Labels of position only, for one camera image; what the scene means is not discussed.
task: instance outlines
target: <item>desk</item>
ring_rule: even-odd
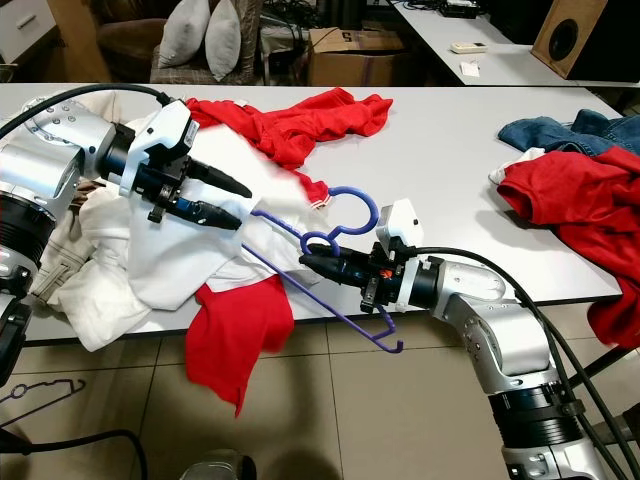
[[[0,116],[39,94],[62,85],[0,86]],[[161,85],[174,97],[243,99],[263,110],[288,107],[323,88],[224,87]],[[571,121],[581,108],[617,114],[580,88],[351,88],[356,98],[371,93],[394,99],[387,126],[370,138],[350,136],[319,144],[302,171],[329,185],[353,185],[383,206],[408,197],[425,230],[424,245],[473,250],[510,272],[542,304],[588,301],[620,293],[615,279],[576,254],[544,229],[517,227],[504,213],[507,204],[490,186],[490,170],[519,155],[496,139],[498,130],[523,117],[548,115]],[[151,97],[123,94],[123,116],[133,119],[156,109]],[[361,224],[366,209],[351,199],[328,207],[331,224]],[[373,232],[347,237],[344,246],[369,251]],[[360,314],[359,291],[323,281],[313,291],[340,311]],[[296,320],[326,317],[306,297],[289,290]],[[177,312],[154,311],[132,333],[168,332],[188,328],[198,310],[188,301]],[[73,337],[64,320],[37,312],[29,340]]]
[[[531,45],[512,43],[486,16],[448,18],[436,11],[408,10],[403,2],[394,6],[464,85],[640,88],[640,83],[565,80],[531,54]],[[489,50],[459,55],[449,48],[453,42],[481,42]],[[460,62],[471,60],[478,61],[480,77],[462,75]]]

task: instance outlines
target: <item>wooden speaker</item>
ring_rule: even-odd
[[[531,53],[566,79],[637,82],[638,18],[636,0],[555,0]]]

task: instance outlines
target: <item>remote control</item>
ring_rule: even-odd
[[[484,43],[463,43],[455,42],[451,44],[451,50],[456,53],[484,53],[488,47]]]

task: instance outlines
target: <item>white pillow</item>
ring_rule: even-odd
[[[213,77],[220,81],[229,74],[240,57],[240,19],[231,0],[220,0],[213,10],[204,48]]]
[[[158,66],[187,63],[196,54],[207,31],[209,0],[182,0],[167,19],[160,42]]]

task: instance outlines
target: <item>tiled floor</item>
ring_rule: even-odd
[[[605,351],[586,325],[584,306],[546,310],[583,362]],[[230,405],[187,381],[184,337],[127,340],[94,354],[80,346],[28,348],[0,396],[20,383],[61,378],[86,387],[7,428],[34,442],[132,429],[141,435],[154,480],[177,480],[221,447],[250,454],[263,480],[506,479],[488,402],[456,336],[416,314],[398,324],[407,349],[396,356],[341,324],[299,326],[285,351],[258,361],[237,420]],[[639,372],[634,353],[596,377],[614,413],[640,400]],[[65,388],[38,387],[0,403],[0,421]],[[589,417],[599,421],[592,411]],[[2,480],[137,475],[124,440],[0,458]]]

